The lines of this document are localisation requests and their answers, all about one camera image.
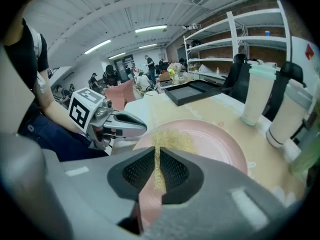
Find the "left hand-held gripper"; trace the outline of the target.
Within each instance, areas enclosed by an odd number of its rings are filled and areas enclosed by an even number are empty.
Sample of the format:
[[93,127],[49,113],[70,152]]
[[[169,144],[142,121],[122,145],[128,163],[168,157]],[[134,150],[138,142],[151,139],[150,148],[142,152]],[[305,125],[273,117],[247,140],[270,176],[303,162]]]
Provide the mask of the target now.
[[69,117],[91,141],[89,147],[96,150],[105,150],[111,141],[103,133],[126,138],[142,136],[147,131],[145,122],[135,115],[113,111],[111,100],[87,87],[72,93],[68,108]]

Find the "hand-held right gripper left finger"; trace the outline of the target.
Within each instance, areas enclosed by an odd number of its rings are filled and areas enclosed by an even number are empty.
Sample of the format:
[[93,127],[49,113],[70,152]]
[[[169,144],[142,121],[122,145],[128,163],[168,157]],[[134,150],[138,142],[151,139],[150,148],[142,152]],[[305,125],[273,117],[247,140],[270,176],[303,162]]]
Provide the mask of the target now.
[[155,168],[154,147],[63,166],[88,168],[67,177],[72,240],[156,240],[143,232],[139,204],[139,194]]

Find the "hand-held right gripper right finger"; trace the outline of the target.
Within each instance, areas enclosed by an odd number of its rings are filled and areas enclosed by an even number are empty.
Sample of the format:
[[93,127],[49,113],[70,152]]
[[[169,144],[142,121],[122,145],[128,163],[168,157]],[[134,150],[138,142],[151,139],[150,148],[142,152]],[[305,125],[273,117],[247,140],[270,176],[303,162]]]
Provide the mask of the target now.
[[162,197],[146,240],[268,240],[288,219],[270,191],[232,165],[169,148],[160,161],[166,178],[175,165],[185,172]]

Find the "yellow sponge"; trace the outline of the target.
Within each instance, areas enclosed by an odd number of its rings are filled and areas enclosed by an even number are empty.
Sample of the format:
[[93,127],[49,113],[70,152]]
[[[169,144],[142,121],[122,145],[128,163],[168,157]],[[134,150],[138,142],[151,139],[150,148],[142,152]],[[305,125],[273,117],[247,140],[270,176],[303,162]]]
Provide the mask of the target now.
[[152,134],[152,145],[155,147],[154,189],[159,190],[164,194],[166,193],[166,184],[163,173],[160,169],[160,148],[169,148],[192,154],[197,154],[197,151],[194,141],[189,134],[173,129],[167,129],[164,131],[156,130]]

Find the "pink big plate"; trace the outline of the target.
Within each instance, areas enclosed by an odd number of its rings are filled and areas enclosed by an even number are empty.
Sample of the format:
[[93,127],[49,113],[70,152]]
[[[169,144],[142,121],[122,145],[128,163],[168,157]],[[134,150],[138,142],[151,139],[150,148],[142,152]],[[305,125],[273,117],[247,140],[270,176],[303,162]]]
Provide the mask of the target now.
[[[135,149],[153,146],[152,134],[158,130],[178,130],[189,134],[193,139],[196,155],[232,165],[245,174],[248,172],[245,155],[236,140],[221,127],[203,120],[178,119],[164,123],[145,134],[135,145]],[[162,196],[165,194],[155,190],[154,172],[139,194],[143,229],[147,229],[160,215]]]

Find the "pink cloth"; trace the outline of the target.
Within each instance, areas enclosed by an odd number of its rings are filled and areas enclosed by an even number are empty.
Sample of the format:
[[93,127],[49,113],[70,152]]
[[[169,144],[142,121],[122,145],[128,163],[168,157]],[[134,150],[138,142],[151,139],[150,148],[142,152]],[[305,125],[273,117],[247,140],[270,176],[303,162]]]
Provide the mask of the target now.
[[113,108],[123,111],[127,103],[136,100],[134,95],[134,80],[130,79],[118,86],[111,86],[104,90],[107,99],[111,100]]

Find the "person's navy shorts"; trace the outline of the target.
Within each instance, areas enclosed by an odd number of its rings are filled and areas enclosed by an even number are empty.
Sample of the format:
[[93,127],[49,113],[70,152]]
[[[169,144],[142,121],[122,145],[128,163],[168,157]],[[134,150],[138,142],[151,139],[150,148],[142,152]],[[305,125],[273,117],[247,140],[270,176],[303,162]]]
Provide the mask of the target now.
[[60,162],[108,155],[105,151],[89,148],[91,142],[83,135],[66,130],[41,114],[24,122],[18,133],[35,141],[42,149],[55,152]]

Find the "black tray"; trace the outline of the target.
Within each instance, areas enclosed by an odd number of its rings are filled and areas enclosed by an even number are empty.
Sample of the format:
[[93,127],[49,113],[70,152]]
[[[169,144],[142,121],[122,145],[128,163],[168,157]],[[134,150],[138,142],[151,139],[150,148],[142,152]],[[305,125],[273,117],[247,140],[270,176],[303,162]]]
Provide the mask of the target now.
[[182,106],[220,94],[222,86],[206,80],[192,80],[164,89],[164,93],[175,103]]

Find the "ceiling light strip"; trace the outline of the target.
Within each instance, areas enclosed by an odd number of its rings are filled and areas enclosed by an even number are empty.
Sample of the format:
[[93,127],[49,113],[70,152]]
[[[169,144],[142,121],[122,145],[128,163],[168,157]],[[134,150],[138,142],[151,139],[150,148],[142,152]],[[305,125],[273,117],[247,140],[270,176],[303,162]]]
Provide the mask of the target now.
[[167,25],[149,26],[149,27],[136,29],[135,33],[142,33],[142,32],[147,32],[147,31],[154,31],[154,30],[166,30],[167,27],[168,27]]
[[95,45],[94,47],[90,48],[89,50],[85,51],[84,54],[90,54],[91,52],[94,52],[95,50],[99,49],[100,47],[103,47],[104,45],[107,45],[109,43],[111,43],[112,41],[110,39],[105,40],[97,45]]

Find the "pale green vase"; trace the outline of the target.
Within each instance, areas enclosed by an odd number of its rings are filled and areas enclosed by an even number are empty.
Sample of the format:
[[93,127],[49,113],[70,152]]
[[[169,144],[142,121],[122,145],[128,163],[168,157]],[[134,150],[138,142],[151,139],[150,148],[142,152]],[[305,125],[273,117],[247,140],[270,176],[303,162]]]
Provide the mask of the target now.
[[311,127],[300,146],[301,152],[290,164],[289,172],[310,188],[320,171],[320,123]]

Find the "cup with grey lid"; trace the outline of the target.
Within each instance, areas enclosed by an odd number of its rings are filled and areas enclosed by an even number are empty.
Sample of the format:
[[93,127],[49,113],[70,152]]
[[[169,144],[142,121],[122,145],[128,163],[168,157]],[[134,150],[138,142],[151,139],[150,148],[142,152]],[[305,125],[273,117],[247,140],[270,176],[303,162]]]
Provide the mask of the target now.
[[297,131],[312,101],[313,96],[303,87],[302,83],[294,79],[289,80],[279,110],[266,132],[266,139],[273,147],[281,148]]

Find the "black mesh office chair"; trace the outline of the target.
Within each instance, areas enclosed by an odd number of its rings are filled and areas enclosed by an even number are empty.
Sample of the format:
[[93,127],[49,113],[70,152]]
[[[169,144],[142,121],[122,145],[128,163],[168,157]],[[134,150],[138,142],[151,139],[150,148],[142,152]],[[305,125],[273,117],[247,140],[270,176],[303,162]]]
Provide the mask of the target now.
[[246,103],[248,95],[251,67],[252,65],[250,63],[244,63],[242,65],[230,94],[233,99],[236,99],[243,104]]

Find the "person's black shirt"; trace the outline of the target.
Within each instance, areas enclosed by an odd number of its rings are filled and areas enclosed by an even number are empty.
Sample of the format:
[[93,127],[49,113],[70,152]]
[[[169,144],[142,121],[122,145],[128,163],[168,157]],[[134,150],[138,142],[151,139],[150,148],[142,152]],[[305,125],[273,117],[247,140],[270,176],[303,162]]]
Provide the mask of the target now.
[[31,91],[34,91],[34,87],[39,87],[43,94],[46,90],[45,73],[49,68],[47,42],[43,35],[30,28],[24,19],[22,25],[20,40],[4,48],[27,87]]

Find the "white shelving rack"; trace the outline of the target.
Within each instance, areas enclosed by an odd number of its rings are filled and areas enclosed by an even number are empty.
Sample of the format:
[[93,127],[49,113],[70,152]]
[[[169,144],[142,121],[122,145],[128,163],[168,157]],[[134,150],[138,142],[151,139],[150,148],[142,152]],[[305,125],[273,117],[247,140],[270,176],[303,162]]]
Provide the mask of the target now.
[[197,79],[212,77],[223,81],[234,62],[243,53],[248,63],[257,60],[276,63],[280,68],[291,61],[291,34],[280,0],[267,8],[228,11],[222,19],[183,38],[188,73]]

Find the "white refrigerator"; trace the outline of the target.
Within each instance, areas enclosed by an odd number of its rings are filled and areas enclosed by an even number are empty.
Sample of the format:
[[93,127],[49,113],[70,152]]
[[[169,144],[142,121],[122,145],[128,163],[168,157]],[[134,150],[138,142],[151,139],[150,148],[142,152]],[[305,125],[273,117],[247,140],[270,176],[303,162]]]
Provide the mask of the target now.
[[319,47],[303,38],[291,37],[292,62],[299,65],[303,72],[303,82],[312,91],[320,72],[320,49]]

